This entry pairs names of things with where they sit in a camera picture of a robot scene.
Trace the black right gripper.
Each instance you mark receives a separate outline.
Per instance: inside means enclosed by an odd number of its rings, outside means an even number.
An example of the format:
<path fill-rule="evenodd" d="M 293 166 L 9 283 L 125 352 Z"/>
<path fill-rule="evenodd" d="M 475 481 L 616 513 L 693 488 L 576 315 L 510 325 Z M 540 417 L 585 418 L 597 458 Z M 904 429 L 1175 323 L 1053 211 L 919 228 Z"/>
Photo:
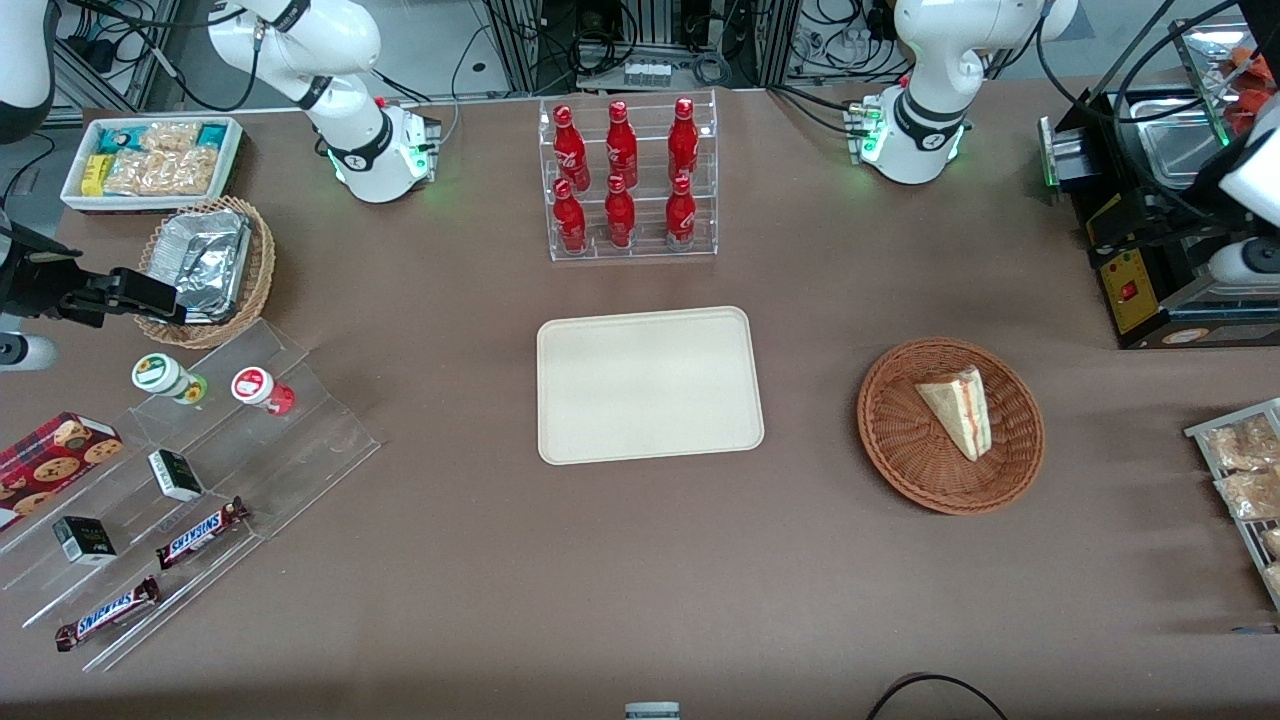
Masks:
<path fill-rule="evenodd" d="M 3 313 L 12 316 L 63 319 L 102 328 L 110 304 L 100 281 L 77 260 L 83 252 L 69 249 L 24 225 L 3 227 Z M 152 322 L 186 324 L 187 307 L 177 290 L 128 268 L 111 269 L 111 305 L 120 314 Z"/>

